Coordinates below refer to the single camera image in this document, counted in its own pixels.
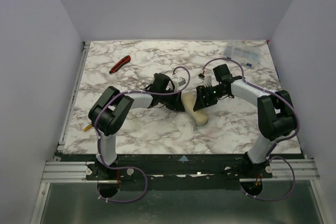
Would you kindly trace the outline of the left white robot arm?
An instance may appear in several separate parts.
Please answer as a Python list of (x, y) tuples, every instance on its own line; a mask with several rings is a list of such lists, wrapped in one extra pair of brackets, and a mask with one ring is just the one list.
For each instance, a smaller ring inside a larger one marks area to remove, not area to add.
[(117, 160), (117, 132), (133, 109), (151, 109), (161, 104), (171, 111), (184, 112), (182, 91), (189, 85), (190, 80), (190, 76), (184, 79), (174, 73), (170, 78), (163, 73), (156, 73), (153, 82), (142, 90), (121, 92), (109, 86), (88, 114), (97, 135), (98, 151), (94, 167), (87, 167), (87, 171), (91, 171), (91, 174), (87, 174), (86, 179), (105, 180), (109, 179), (111, 174), (118, 174), (122, 170), (137, 171), (146, 177), (145, 172), (140, 168), (114, 165)]

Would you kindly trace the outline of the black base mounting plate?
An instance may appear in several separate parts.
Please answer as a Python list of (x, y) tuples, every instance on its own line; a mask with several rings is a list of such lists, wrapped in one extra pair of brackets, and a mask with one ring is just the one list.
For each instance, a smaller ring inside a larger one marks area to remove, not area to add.
[[(103, 186), (104, 189), (120, 189), (127, 191), (148, 190), (239, 190), (240, 180), (260, 182), (271, 178), (269, 162), (261, 166), (255, 173), (241, 173), (243, 154), (120, 154), (115, 161), (116, 167), (134, 166), (140, 172), (122, 170), (113, 173), (109, 179), (87, 180)], [(56, 162), (85, 162), (94, 167), (94, 155), (69, 155), (56, 153)]]

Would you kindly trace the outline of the red black utility knife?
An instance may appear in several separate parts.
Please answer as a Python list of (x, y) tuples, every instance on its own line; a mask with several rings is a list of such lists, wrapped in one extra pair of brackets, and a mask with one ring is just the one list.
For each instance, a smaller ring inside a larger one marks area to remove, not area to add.
[(118, 61), (109, 71), (110, 74), (118, 72), (124, 65), (128, 64), (131, 61), (131, 56), (127, 55)]

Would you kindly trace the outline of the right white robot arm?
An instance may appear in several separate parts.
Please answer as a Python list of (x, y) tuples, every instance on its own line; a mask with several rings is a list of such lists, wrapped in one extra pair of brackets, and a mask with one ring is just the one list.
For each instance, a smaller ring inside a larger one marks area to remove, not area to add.
[(241, 98), (257, 108), (259, 136), (242, 158), (241, 173), (255, 173), (267, 163), (270, 153), (279, 142), (294, 137), (299, 130), (299, 119), (294, 111), (290, 94), (263, 89), (248, 82), (243, 75), (234, 76), (226, 64), (213, 69), (217, 85), (202, 70), (198, 77), (203, 84), (196, 88), (193, 110), (199, 111), (216, 105), (224, 97)]

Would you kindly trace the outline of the aluminium extrusion frame rail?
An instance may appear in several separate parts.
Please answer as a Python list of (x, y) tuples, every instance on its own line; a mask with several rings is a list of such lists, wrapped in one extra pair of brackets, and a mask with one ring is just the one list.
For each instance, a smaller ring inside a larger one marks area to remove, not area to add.
[(43, 183), (82, 183), (86, 181), (85, 162), (47, 162), (41, 181)]

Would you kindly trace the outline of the yellow handled pliers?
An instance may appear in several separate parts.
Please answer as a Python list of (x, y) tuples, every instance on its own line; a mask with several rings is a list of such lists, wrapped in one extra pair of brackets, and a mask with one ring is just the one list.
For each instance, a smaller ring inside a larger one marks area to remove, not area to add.
[(92, 128), (92, 125), (90, 124), (90, 125), (88, 125), (88, 126), (86, 126), (85, 128), (84, 128), (84, 132), (87, 132), (88, 130), (90, 130)]

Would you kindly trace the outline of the clear plastic parts box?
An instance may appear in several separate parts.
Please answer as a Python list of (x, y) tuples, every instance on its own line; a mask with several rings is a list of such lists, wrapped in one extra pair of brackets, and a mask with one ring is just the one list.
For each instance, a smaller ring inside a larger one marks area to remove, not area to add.
[(242, 66), (255, 68), (259, 64), (261, 50), (240, 41), (229, 40), (224, 48), (225, 58), (237, 61)]

